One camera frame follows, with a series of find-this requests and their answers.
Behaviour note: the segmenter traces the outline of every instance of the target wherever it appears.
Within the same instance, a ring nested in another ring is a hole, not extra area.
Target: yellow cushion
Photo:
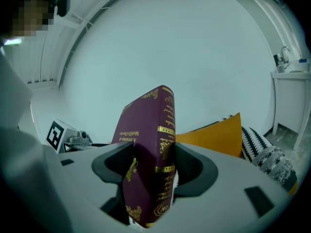
[[[289,191],[290,195],[294,195],[296,190],[297,190],[297,186],[298,186],[298,182],[296,181],[296,183],[294,184],[294,186],[291,188],[291,190]]]
[[[205,128],[185,134],[177,134],[176,142],[196,145],[240,157],[242,154],[240,113]]]

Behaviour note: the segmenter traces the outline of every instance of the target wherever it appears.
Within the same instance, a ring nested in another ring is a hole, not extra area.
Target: white table
[[[311,110],[311,73],[274,73],[276,115],[272,134],[278,124],[298,133],[296,150],[305,131]]]

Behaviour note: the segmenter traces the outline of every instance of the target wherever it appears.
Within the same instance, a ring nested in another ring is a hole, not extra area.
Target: maroon book
[[[134,142],[134,161],[123,181],[129,216],[148,228],[171,206],[175,166],[174,94],[166,86],[125,106],[112,143]]]

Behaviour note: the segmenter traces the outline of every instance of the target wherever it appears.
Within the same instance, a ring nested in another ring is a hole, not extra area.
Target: white curved wall
[[[36,134],[42,144],[49,144],[46,138],[54,118],[75,127],[75,120],[72,119],[70,110],[68,110],[67,103],[59,88],[33,90],[31,109]]]
[[[30,104],[27,106],[26,110],[24,111],[24,114],[18,123],[18,127],[20,131],[32,135],[37,140],[41,140],[38,138],[37,132],[35,130],[35,122],[33,121],[32,108]]]
[[[237,112],[265,133],[274,65],[235,0],[118,0],[79,43],[61,88],[94,142],[111,141],[123,107],[161,84],[175,93],[177,133]]]

